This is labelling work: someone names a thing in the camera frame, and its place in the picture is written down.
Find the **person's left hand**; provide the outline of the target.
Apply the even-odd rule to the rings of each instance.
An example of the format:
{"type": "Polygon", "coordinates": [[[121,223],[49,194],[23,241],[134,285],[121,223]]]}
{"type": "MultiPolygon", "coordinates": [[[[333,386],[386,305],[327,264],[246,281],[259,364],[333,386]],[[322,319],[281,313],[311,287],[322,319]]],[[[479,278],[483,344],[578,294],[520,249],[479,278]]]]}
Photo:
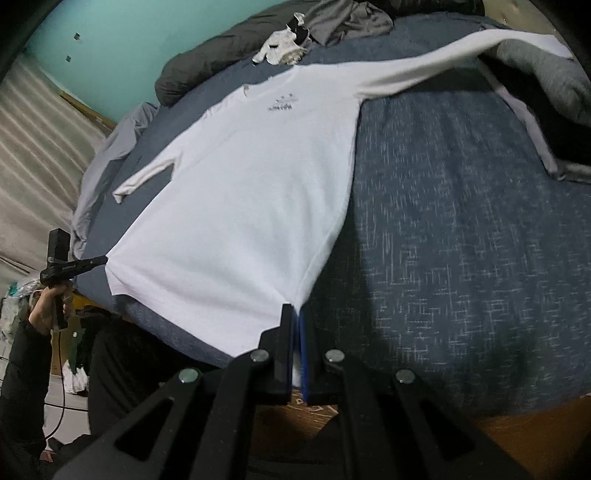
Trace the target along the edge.
{"type": "Polygon", "coordinates": [[[55,298],[61,297],[63,314],[68,319],[73,313],[73,287],[71,283],[45,287],[38,292],[35,306],[29,314],[29,323],[42,335],[49,335],[53,329],[55,317],[55,298]]]}

